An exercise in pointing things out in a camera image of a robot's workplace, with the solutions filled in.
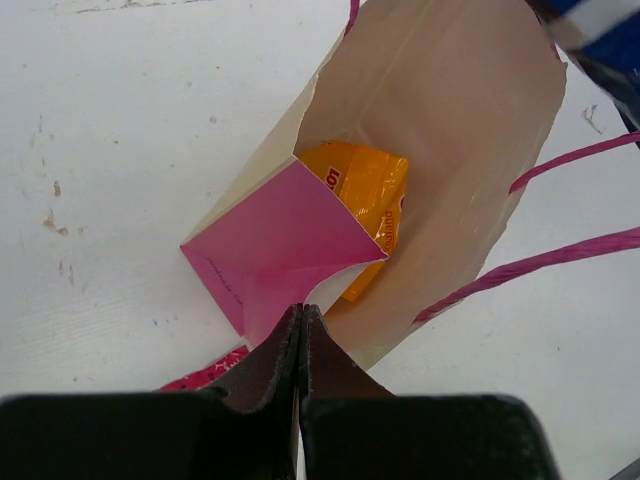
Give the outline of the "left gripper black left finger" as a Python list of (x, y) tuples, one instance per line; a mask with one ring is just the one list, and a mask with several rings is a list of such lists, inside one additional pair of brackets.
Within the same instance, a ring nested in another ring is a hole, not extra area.
[(33, 394), (1, 402), (4, 479), (293, 479), (300, 304), (195, 391)]

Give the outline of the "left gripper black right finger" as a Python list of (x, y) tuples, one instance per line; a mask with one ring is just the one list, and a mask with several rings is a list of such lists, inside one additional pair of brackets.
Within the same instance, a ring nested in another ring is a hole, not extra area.
[(309, 479), (557, 479), (537, 417), (500, 394), (397, 396), (305, 307), (300, 426)]

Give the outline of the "orange mango candy bag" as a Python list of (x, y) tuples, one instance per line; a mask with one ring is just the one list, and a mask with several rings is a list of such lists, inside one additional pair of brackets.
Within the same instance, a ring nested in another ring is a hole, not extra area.
[(395, 250), (410, 162), (373, 147), (328, 141), (297, 156), (309, 170), (303, 182), (309, 192), (301, 200), (319, 224), (316, 233), (300, 236), (300, 252), (309, 258), (300, 268), (318, 268), (322, 282), (345, 268), (357, 266), (341, 298), (362, 296)]

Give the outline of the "beige Cakes paper bag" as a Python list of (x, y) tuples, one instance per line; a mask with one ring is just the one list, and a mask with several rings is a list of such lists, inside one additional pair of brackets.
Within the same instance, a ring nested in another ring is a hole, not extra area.
[[(244, 345), (263, 343), (290, 305), (310, 303), (346, 351), (374, 363), (479, 291), (638, 245), (636, 232), (616, 233), (485, 266), (528, 183), (557, 167), (541, 152), (559, 133), (568, 66), (583, 73), (529, 2), (352, 4), (344, 36), (181, 247)], [(573, 125), (588, 140), (561, 163), (637, 147), (639, 129), (603, 94), (612, 116), (577, 109)], [(316, 282), (318, 268), (298, 266), (309, 258), (300, 236), (319, 224), (303, 223), (309, 170), (297, 156), (328, 141), (410, 162), (397, 246), (354, 302), (341, 293), (359, 267)]]

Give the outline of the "blue chips bag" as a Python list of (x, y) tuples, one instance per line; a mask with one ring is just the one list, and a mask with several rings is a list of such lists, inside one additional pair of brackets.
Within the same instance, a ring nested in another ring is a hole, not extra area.
[(631, 132), (639, 129), (639, 3), (530, 1), (551, 40), (616, 106)]

